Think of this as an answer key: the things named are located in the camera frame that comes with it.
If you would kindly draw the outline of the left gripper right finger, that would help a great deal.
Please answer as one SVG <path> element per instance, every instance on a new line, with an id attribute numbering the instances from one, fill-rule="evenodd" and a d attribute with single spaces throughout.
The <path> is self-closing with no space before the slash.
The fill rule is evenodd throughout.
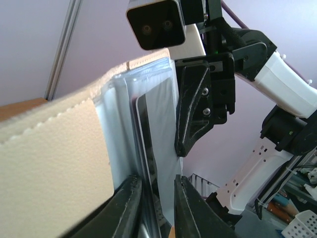
<path id="1" fill-rule="evenodd" d="M 177 238 L 238 237 L 182 175 L 174 180 L 174 226 Z"/>

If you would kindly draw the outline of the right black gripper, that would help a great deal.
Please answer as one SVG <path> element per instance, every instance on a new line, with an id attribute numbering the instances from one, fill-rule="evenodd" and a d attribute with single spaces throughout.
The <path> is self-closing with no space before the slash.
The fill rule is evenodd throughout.
<path id="1" fill-rule="evenodd" d="M 212 124 L 224 124 L 235 112 L 235 63 L 231 53 L 178 59 L 179 86 L 175 150 L 186 157 Z"/>

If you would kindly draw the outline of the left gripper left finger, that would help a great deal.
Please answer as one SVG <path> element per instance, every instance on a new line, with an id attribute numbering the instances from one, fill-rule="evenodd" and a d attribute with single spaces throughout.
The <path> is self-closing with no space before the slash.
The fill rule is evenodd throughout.
<path id="1" fill-rule="evenodd" d="M 64 238 L 136 238 L 138 236 L 143 184 L 129 176 L 113 197 L 97 208 Z"/>

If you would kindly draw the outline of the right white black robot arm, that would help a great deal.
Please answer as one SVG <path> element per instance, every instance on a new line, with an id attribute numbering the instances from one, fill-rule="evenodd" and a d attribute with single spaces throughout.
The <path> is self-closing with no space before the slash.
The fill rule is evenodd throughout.
<path id="1" fill-rule="evenodd" d="M 261 217 L 295 166 L 292 159 L 316 148 L 317 91 L 282 59 L 263 32 L 229 26 L 223 8 L 219 0 L 182 2 L 185 22 L 195 26 L 203 54 L 180 56 L 175 62 L 179 88 L 175 149 L 178 156 L 187 156 L 203 135 L 226 123 L 235 111 L 236 75 L 275 103 L 249 160 L 206 200 L 233 226 L 251 200 Z"/>

